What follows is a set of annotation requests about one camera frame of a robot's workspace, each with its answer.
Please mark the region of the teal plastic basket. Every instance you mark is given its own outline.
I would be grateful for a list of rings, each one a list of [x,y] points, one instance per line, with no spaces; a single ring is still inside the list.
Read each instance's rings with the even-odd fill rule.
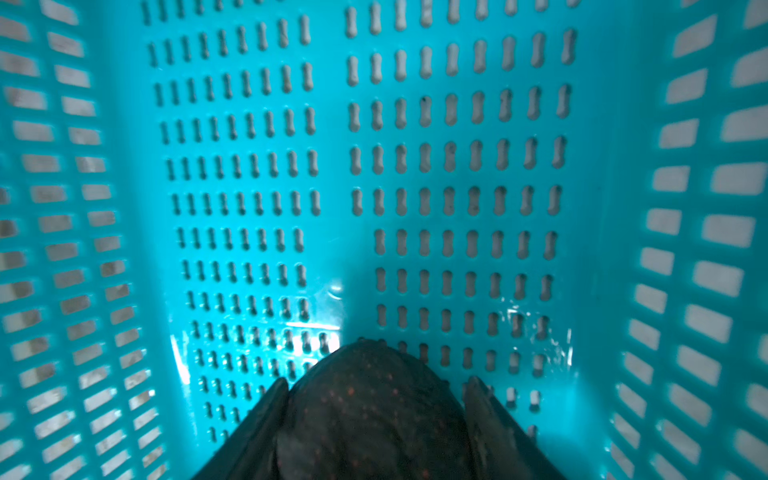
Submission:
[[[361,337],[765,478],[766,3],[2,3],[3,478],[190,478]]]

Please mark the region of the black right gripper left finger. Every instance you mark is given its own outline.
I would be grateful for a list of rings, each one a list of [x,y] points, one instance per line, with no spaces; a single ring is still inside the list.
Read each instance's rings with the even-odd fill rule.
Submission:
[[[193,479],[279,479],[276,439],[288,399],[288,382],[278,378]]]

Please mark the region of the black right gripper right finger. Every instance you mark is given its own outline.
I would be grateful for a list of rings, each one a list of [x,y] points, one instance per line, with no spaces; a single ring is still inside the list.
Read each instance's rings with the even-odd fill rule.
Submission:
[[[566,479],[477,376],[464,401],[477,479]]]

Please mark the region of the dark avocado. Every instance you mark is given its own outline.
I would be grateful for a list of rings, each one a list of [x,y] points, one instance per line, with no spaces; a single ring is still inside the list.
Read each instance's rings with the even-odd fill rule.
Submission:
[[[276,436],[282,479],[472,479],[464,409],[417,358],[346,345],[291,388]]]

